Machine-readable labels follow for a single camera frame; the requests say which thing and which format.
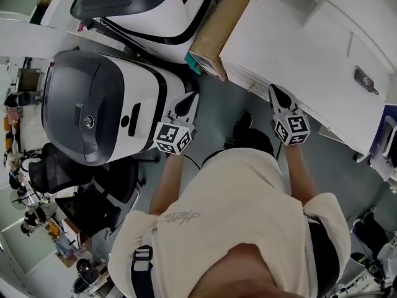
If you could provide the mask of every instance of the black cushion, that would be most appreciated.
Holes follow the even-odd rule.
[[[127,203],[138,181],[138,166],[131,156],[112,161],[109,169],[96,168],[95,181],[116,200]]]
[[[94,236],[104,228],[114,228],[121,212],[119,207],[113,205],[93,185],[82,193],[55,199],[55,202],[87,237]]]
[[[29,163],[32,187],[41,193],[56,193],[67,187],[79,186],[92,181],[95,167],[81,165],[52,143],[43,147],[42,160]]]
[[[18,190],[22,187],[13,174],[9,173],[8,176],[9,176],[8,182],[11,188],[13,188],[14,190]]]

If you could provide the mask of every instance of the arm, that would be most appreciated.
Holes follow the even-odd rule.
[[[36,207],[40,206],[40,204],[41,204],[40,202],[35,202],[33,204],[28,205],[27,206],[29,208],[28,212],[32,214],[33,213],[32,209],[35,209]]]
[[[316,184],[309,173],[299,145],[285,146],[285,154],[290,172],[292,197],[305,205],[318,194]]]
[[[160,184],[150,202],[149,214],[160,215],[178,200],[181,188],[184,154],[170,155],[166,160]]]
[[[38,222],[41,222],[40,217],[38,216],[36,209],[32,209],[32,210],[33,210],[33,213],[36,215],[36,220]]]

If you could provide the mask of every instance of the beige t-shirt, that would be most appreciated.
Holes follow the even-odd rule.
[[[350,235],[336,197],[320,194],[302,207],[285,194],[273,157],[230,149],[213,157],[159,217],[139,211],[127,215],[112,248],[110,275],[128,298],[135,296],[132,254],[143,232],[157,223],[153,251],[164,298],[187,298],[203,274],[240,243],[258,247],[279,288],[308,297],[303,211],[325,222],[342,273]]]

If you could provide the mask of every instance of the person in background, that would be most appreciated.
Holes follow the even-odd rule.
[[[168,157],[148,213],[131,211],[112,248],[109,273],[127,298],[322,297],[342,275],[350,235],[335,195],[318,194],[298,145],[285,147],[288,195],[251,124],[245,112],[181,195],[184,155]]]
[[[38,225],[45,223],[55,215],[58,208],[55,202],[40,204],[39,202],[29,206],[30,209],[25,213],[25,222],[20,226],[22,233],[30,236]]]
[[[375,220],[376,207],[372,206],[361,217],[355,219],[351,232],[372,251],[372,259],[381,264],[384,287],[392,285],[397,276],[397,248],[393,246],[383,227]]]
[[[39,105],[41,95],[41,92],[10,93],[4,101],[4,105],[10,108]]]
[[[29,178],[29,163],[40,161],[41,149],[33,149],[23,153],[6,152],[6,169],[9,173],[10,187],[19,190],[22,188],[23,196],[27,192],[27,182]]]

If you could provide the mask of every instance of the foot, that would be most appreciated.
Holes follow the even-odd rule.
[[[369,208],[369,210],[366,211],[366,212],[363,214],[362,220],[365,220],[365,218],[367,217],[368,214],[375,213],[376,210],[377,210],[377,207],[376,207],[376,206],[374,206],[374,205],[371,206],[371,207]]]
[[[359,219],[359,218],[357,218],[357,219],[354,220],[353,225],[352,225],[352,227],[350,228],[350,233],[351,233],[351,234],[353,234],[354,225],[356,225],[357,223],[359,223],[359,222],[361,222],[361,221],[362,221],[362,219]]]
[[[223,144],[223,149],[224,150],[232,149],[233,147],[234,147],[234,143],[233,142],[225,142]]]
[[[243,112],[238,123],[244,128],[251,128],[252,126],[252,115],[250,112]]]

